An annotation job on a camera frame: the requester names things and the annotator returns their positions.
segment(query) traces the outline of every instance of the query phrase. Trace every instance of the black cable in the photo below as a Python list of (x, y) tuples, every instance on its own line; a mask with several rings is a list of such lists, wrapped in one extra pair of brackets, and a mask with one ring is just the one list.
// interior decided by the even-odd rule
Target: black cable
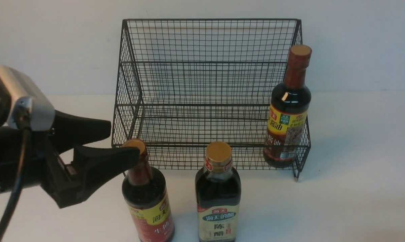
[(22, 148), (20, 157), (18, 158), (18, 167), (15, 175), (14, 187), (8, 200), (7, 207), (5, 208), (4, 214), (2, 215), (0, 221), (0, 241), (4, 237), (5, 231), (7, 230), (8, 224), (10, 223), (11, 217), (13, 216), (15, 207), (17, 205), (18, 199), (23, 189), (23, 179), (25, 176), (25, 163), (30, 158), (31, 144), (32, 144), (32, 131), (30, 129), (30, 118), (26, 109), (18, 108), (14, 113), (14, 120), (17, 124), (18, 129), (22, 130)]

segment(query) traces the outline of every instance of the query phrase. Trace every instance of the yellow label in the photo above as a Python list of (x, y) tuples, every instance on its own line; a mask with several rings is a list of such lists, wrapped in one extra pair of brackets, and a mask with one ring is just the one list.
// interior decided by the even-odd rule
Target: yellow label
[(129, 210), (137, 219), (145, 219), (148, 225), (161, 224), (171, 213), (168, 195), (165, 195), (164, 199), (152, 208), (140, 210), (129, 206)]
[(307, 111), (299, 114), (287, 114), (279, 112), (270, 105), (268, 115), (268, 130), (276, 135), (286, 135), (288, 128), (302, 127), (307, 118)]
[(219, 206), (200, 208), (198, 206), (198, 235), (203, 242), (234, 239), (237, 234), (238, 208)]

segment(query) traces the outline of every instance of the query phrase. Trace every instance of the soy sauce bottle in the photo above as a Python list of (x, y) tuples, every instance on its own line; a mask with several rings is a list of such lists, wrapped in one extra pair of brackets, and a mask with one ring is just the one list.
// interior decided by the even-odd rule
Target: soy sauce bottle
[(269, 147), (263, 154), (265, 161), (275, 168), (290, 167), (296, 159), (296, 146), (301, 141), (311, 101), (311, 93), (305, 86), (311, 53), (306, 45), (292, 46), (284, 80), (271, 93), (265, 141)]
[(128, 170), (122, 183), (127, 202), (141, 242), (170, 242), (174, 236), (174, 223), (164, 175), (150, 167), (146, 144), (130, 139), (122, 147), (137, 147), (139, 163)]
[(204, 167), (195, 177), (200, 242), (233, 242), (238, 229), (241, 181), (233, 168), (232, 149), (224, 142), (208, 145)]

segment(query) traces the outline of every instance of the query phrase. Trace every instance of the white table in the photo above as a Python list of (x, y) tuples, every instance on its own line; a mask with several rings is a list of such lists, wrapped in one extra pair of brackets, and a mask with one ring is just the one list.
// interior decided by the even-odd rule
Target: white table
[[(112, 119), (113, 96), (49, 98), (63, 112)], [(405, 242), (405, 91), (313, 93), (309, 119), (312, 148), (298, 183), (291, 171), (239, 170), (237, 242)], [(174, 242), (196, 242), (196, 171), (163, 173)], [(4, 241), (138, 241), (122, 179), (62, 210), (41, 188), (25, 189)], [(0, 218), (8, 196), (0, 195)]]

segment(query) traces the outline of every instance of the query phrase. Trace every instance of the wire basket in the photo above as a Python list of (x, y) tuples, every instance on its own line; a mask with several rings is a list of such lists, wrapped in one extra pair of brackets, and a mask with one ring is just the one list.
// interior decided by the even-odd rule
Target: wire basket
[[(153, 167), (193, 170), (221, 140), (237, 169), (274, 169), (262, 156), (270, 96), (298, 43), (298, 19), (123, 20), (112, 146), (140, 138)], [(297, 179), (308, 121), (296, 150)]]

